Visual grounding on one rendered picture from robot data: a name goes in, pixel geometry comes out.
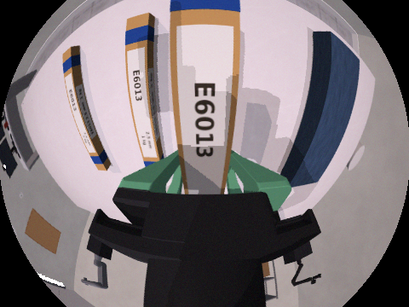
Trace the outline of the tan box with white label and blue band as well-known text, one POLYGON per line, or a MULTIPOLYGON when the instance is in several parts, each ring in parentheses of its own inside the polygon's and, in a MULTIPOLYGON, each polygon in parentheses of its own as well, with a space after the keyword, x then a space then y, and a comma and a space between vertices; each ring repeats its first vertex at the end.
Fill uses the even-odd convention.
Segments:
POLYGON ((185 194, 224 194, 239 87, 240 0, 170 0, 170 74, 185 194))

